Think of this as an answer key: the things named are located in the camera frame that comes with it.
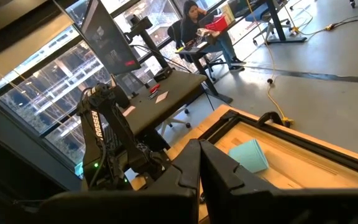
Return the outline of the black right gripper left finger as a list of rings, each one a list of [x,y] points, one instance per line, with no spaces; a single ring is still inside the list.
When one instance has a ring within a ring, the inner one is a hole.
[[[145,190],[68,192],[39,209],[39,224],[197,224],[200,141],[192,139]]]

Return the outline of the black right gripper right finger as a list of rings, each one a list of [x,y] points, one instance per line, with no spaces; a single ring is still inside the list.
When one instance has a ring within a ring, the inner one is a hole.
[[[208,141],[200,146],[211,224],[358,224],[358,189],[280,189]]]

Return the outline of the light blue plastic mug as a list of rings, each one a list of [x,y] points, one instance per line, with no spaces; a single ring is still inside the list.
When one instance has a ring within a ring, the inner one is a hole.
[[[267,158],[256,139],[230,149],[228,155],[252,173],[269,168]]]

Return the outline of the white chair base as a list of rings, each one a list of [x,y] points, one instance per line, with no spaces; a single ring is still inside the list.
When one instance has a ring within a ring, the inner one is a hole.
[[[186,106],[181,107],[179,110],[177,110],[176,112],[174,112],[171,116],[169,116],[162,124],[161,124],[161,136],[163,136],[165,134],[165,130],[167,128],[167,126],[169,127],[173,127],[173,123],[176,124],[184,124],[186,126],[186,128],[191,128],[191,124],[189,122],[180,120],[180,119],[176,119],[175,117],[180,114],[181,112],[184,112],[185,114],[189,114],[189,111],[187,109]]]

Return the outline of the white paper note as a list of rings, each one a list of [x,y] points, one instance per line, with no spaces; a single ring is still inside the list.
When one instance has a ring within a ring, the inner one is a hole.
[[[159,102],[161,102],[162,100],[164,100],[164,99],[167,97],[168,93],[169,93],[169,91],[166,91],[166,92],[160,94],[160,95],[157,97],[155,103],[159,103]]]

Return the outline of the black table clamp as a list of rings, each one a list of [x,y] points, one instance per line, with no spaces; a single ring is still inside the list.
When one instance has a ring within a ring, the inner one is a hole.
[[[275,124],[279,124],[281,126],[284,125],[280,115],[275,111],[269,111],[264,113],[257,121],[258,126],[263,126],[267,121],[271,120]]]

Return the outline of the small black desk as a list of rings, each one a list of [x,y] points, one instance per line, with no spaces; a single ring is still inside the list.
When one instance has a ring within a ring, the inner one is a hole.
[[[197,53],[202,53],[202,50],[204,50],[209,44],[207,42],[202,42],[200,43],[200,45],[198,44],[197,47],[197,51],[195,50],[182,50],[182,51],[177,51],[176,54],[197,54]],[[199,73],[201,75],[204,75],[206,77],[206,80],[204,81],[206,84],[206,93],[219,99],[222,100],[223,102],[230,104],[232,103],[233,99],[231,97],[228,97],[226,95],[222,95],[220,94],[217,89],[214,86],[214,82],[209,78],[209,72],[208,69],[204,69],[203,66],[205,65],[205,62],[203,59],[196,59],[194,57],[193,58],[193,65],[197,68],[197,71],[199,71]]]

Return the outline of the large window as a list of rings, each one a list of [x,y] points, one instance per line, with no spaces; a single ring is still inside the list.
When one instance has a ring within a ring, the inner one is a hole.
[[[123,32],[130,17],[148,17],[147,33],[164,56],[173,53],[168,27],[181,19],[186,0],[101,0]],[[82,161],[85,143],[74,109],[84,88],[111,77],[90,47],[69,25],[28,59],[0,79],[0,101],[50,142],[75,165]]]

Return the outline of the black computer monitor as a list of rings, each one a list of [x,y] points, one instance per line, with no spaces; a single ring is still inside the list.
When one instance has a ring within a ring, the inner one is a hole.
[[[118,75],[141,68],[122,31],[100,0],[89,0],[80,33],[109,73]]]

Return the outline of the black office chair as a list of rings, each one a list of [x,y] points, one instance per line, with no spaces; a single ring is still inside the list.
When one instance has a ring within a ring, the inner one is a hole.
[[[175,41],[175,48],[180,52],[182,50],[195,50],[197,51],[197,45],[202,43],[201,37],[197,37],[187,43],[184,43],[181,39],[181,21],[174,22],[168,29],[167,29],[168,36]],[[216,58],[214,60],[210,60],[207,56],[207,53],[197,53],[197,54],[179,54],[179,57],[188,63],[193,63],[193,58],[196,59],[203,59],[205,65],[203,66],[204,69],[208,69],[209,78],[215,82],[216,78],[213,75],[213,66],[215,65],[224,65],[226,64],[225,61],[221,58]]]

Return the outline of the person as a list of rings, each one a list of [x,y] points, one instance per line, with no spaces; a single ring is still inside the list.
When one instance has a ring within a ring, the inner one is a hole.
[[[181,40],[187,44],[195,40],[198,35],[196,34],[200,28],[199,21],[207,15],[207,12],[198,7],[194,0],[186,0],[183,5],[183,19],[181,22]],[[215,53],[222,52],[224,59],[232,72],[244,70],[242,60],[236,56],[232,40],[227,32],[223,32],[217,39],[216,43],[207,46],[202,53]]]

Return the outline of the red box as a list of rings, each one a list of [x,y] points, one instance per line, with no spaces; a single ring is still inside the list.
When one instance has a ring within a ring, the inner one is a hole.
[[[205,25],[205,28],[208,30],[222,32],[228,27],[225,16],[216,17],[209,24]]]

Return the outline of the blue office chair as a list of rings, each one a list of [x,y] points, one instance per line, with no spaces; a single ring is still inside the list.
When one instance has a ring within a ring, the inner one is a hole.
[[[276,11],[279,12],[281,8],[284,7],[284,5],[287,3],[287,0],[273,0],[273,3],[276,7]],[[275,25],[270,22],[271,15],[269,13],[269,7],[267,3],[262,4],[259,6],[256,10],[254,10],[254,14],[249,14],[246,16],[245,20],[247,22],[256,22],[258,24],[260,23],[266,23],[267,26],[261,30],[256,36],[253,37],[252,41],[254,45],[257,45],[256,38],[258,36],[263,35],[266,33],[265,38],[268,39],[270,34],[274,34]]]

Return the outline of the black standing desk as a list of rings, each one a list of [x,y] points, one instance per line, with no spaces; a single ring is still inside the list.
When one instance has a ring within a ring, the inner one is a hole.
[[[284,28],[288,28],[290,33],[293,32],[295,28],[292,26],[289,19],[280,20],[278,17],[278,12],[273,3],[273,0],[229,0],[228,4],[231,8],[231,11],[235,18],[248,16],[249,14],[254,14],[256,10],[262,4],[267,3],[269,13],[271,15],[270,22],[275,25],[274,34],[270,34],[268,39],[265,38],[266,33],[261,35],[266,40],[266,45],[275,44],[275,43],[287,43],[287,42],[305,42],[306,37],[285,37]]]

